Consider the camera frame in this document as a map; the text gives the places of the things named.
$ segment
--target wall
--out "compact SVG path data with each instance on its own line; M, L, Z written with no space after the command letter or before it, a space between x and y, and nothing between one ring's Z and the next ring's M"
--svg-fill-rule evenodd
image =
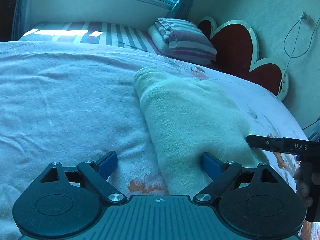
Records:
M299 20L302 11L316 22L320 17L320 0L195 0L189 20L196 22L203 16L211 16L218 26L224 22L241 19L255 30L260 58L278 57L287 64L289 57L283 49L284 38ZM304 52L315 27L301 24L295 55ZM298 28L294 28L286 41L291 54ZM317 28L312 45L304 56L292 59L288 67L289 92L283 103L302 128L320 116L320 31ZM308 135L313 127L305 130Z
M98 21L147 30L169 10L137 0L30 0L30 28L39 22Z

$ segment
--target folded white sweater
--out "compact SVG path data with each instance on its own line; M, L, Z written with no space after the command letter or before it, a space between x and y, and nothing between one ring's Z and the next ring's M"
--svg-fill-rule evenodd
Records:
M204 152L244 167L268 163L246 143L250 126L218 84L147 67L135 74L134 87L170 195L192 198L211 182L200 166Z

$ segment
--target striped mattress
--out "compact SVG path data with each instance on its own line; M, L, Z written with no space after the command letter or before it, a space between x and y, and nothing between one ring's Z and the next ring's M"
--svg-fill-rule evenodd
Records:
M161 55L147 32L101 22L40 23L19 41L105 44Z

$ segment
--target metal screw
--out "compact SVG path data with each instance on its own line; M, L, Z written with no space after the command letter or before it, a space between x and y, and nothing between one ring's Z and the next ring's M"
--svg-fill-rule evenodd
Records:
M204 194L198 194L198 195L196 196L196 199L197 199L198 201L205 202L205 201L209 201L209 200L211 199L211 196L210 196L209 194L206 194L206 193L204 193Z
M113 202L119 202L124 199L124 196L119 193L113 193L109 196L109 199Z

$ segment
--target blue gripper pad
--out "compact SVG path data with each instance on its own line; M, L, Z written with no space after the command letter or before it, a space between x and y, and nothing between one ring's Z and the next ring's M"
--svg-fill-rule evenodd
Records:
M201 159L202 168L212 181L215 181L223 173L222 161L218 160L209 153L204 153Z
M116 152L113 152L103 162L99 164L97 173L106 180L107 178L109 178L111 173L117 168L117 166L118 157Z

